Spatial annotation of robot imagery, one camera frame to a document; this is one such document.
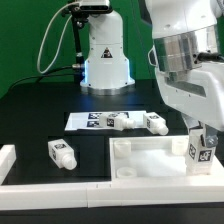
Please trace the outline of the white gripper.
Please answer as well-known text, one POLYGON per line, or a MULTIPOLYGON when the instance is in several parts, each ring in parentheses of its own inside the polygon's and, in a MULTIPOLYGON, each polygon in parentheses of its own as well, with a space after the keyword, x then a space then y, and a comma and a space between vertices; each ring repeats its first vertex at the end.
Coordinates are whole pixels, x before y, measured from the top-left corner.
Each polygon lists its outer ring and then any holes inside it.
POLYGON ((216 147, 217 133, 224 131, 224 63, 203 63, 184 73, 181 81, 158 68, 155 74, 164 103, 183 113, 188 133, 202 132, 202 145, 216 147))

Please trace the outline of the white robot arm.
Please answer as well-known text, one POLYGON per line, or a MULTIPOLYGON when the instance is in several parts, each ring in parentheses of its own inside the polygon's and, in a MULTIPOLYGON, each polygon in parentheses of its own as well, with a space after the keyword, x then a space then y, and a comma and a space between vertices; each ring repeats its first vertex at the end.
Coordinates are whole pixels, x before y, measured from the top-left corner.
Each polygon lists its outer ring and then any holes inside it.
MULTIPOLYGON (((224 131, 224 60, 219 54, 217 18, 222 0, 140 0, 149 13, 155 75, 163 101, 182 113, 193 140, 217 145, 224 131)), ((109 94, 134 83, 123 54, 123 24, 110 0, 82 0, 90 23, 89 56, 81 87, 109 94)))

